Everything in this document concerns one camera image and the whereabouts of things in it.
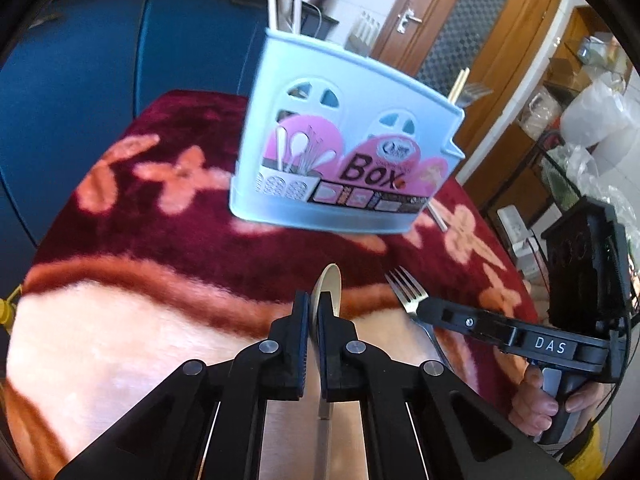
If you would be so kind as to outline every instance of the metal screw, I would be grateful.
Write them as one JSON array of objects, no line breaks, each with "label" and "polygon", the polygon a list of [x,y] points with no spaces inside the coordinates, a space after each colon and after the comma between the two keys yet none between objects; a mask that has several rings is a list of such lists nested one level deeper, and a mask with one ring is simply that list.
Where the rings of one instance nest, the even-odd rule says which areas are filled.
[{"label": "metal screw", "polygon": [[437,377],[439,375],[442,375],[444,366],[440,361],[427,361],[422,366],[422,369],[427,375]]},{"label": "metal screw", "polygon": [[349,341],[347,343],[347,352],[351,354],[362,354],[367,349],[367,345],[365,345],[362,341]]},{"label": "metal screw", "polygon": [[258,348],[263,354],[273,354],[278,349],[278,343],[271,339],[267,339],[261,342]]},{"label": "metal screw", "polygon": [[187,361],[182,366],[182,373],[185,375],[197,375],[202,371],[202,363],[200,361]]}]

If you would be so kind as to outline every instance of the blue cabinet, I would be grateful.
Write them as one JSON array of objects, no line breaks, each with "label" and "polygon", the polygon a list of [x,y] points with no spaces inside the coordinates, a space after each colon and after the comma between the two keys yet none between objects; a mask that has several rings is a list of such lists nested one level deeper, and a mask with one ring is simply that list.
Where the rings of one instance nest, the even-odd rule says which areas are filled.
[{"label": "blue cabinet", "polygon": [[266,0],[148,0],[136,114],[174,89],[249,95],[266,25]]},{"label": "blue cabinet", "polygon": [[6,298],[22,283],[35,255],[29,240],[0,182],[0,298]]},{"label": "blue cabinet", "polygon": [[56,0],[0,70],[0,171],[36,242],[132,120],[144,3]]}]

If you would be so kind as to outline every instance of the utensil holder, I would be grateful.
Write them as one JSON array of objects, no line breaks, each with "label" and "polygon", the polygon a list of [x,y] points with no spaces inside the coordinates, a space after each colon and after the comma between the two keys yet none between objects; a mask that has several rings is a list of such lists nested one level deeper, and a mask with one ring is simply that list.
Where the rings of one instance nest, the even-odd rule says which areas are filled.
[{"label": "utensil holder", "polygon": [[452,141],[463,118],[443,95],[380,62],[267,30],[230,209],[296,228],[406,232],[464,158]]}]

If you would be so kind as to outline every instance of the light blue plastic box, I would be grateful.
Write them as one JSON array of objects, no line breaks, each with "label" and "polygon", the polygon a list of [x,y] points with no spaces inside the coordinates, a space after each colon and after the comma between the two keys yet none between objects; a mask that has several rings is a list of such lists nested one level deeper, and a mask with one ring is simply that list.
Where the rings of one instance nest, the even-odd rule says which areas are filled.
[{"label": "light blue plastic box", "polygon": [[[289,94],[301,82],[311,83],[312,88],[304,100]],[[335,96],[332,106],[321,102],[327,90]],[[411,138],[418,143],[422,159],[436,155],[444,158],[450,174],[464,158],[452,141],[464,112],[441,94],[340,46],[267,30],[231,183],[229,206],[239,218],[318,231],[396,234],[408,231],[417,217],[304,202],[312,189],[303,200],[258,191],[265,144],[278,126],[281,110],[331,121],[342,133],[344,153],[372,135],[410,135],[402,131],[409,120],[414,122]],[[402,120],[392,125],[380,122],[389,115]]]}]

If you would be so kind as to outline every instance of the printed label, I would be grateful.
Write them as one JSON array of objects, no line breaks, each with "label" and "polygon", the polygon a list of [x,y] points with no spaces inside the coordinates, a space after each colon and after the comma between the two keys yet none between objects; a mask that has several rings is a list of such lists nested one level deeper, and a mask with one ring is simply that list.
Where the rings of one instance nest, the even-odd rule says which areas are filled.
[{"label": "printed label", "polygon": [[447,176],[441,157],[420,159],[410,136],[373,136],[343,155],[340,131],[320,116],[291,115],[268,137],[257,192],[360,210],[416,214]]}]

